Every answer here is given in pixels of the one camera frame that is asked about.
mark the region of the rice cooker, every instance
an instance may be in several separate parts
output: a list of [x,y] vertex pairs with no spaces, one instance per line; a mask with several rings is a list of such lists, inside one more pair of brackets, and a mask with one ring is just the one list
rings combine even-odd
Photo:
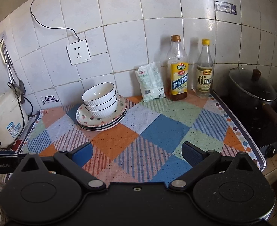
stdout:
[[7,148],[13,144],[28,123],[27,114],[18,104],[18,99],[13,90],[0,95],[0,148]]

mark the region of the stack of bowls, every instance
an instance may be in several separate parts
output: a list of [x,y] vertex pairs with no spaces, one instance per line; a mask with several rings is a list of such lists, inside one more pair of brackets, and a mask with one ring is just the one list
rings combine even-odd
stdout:
[[85,108],[97,118],[110,116],[118,105],[118,95],[114,84],[109,82],[88,89],[82,95],[82,100]]

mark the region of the white container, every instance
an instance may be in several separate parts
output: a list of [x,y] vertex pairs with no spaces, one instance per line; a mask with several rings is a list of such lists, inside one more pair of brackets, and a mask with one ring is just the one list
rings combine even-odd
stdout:
[[106,118],[106,117],[110,116],[116,110],[117,106],[118,106],[118,98],[116,98],[115,102],[111,106],[109,106],[103,110],[100,110],[100,111],[87,110],[87,111],[96,118]]
[[112,99],[114,95],[114,84],[106,82],[89,88],[82,95],[82,100],[86,106],[98,106]]
[[[27,114],[21,106],[24,125],[28,123]],[[12,90],[0,95],[0,148],[12,144],[23,128],[23,119],[17,96]]]
[[107,102],[101,104],[101,105],[97,105],[97,106],[87,106],[85,105],[85,108],[88,110],[88,111],[101,111],[103,109],[106,109],[107,107],[111,106],[115,101],[117,101],[118,99],[118,96],[117,96],[117,93],[115,91],[115,95],[112,97],[112,99],[108,100]]

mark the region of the tiled wall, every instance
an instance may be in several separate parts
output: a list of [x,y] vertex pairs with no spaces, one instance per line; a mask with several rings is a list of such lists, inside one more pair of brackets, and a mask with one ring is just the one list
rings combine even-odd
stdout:
[[[215,11],[214,2],[237,6],[237,15]],[[91,61],[71,65],[65,46],[76,41],[70,30],[50,30],[33,21],[32,0],[0,23],[14,66],[35,110],[81,101],[94,84],[111,81],[119,94],[140,94],[134,70],[158,61],[165,73],[170,36],[179,34],[190,62],[201,39],[211,39],[213,86],[227,93],[233,67],[258,68],[277,88],[277,0],[36,0],[33,13],[45,25],[66,26],[88,42]],[[0,93],[8,75],[0,60]],[[59,102],[43,105],[41,96]]]

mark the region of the patchwork tablecloth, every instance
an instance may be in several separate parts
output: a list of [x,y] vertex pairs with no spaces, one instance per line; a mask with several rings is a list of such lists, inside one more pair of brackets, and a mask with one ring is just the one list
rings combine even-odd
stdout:
[[17,152],[50,156],[90,141],[94,153],[83,169],[106,184],[171,182],[192,168],[181,154],[184,141],[228,156],[245,151],[261,170],[266,165],[248,133],[215,93],[201,99],[190,92],[177,102],[162,98],[144,103],[128,98],[128,112],[121,123],[102,132],[78,126],[79,106],[41,111]]

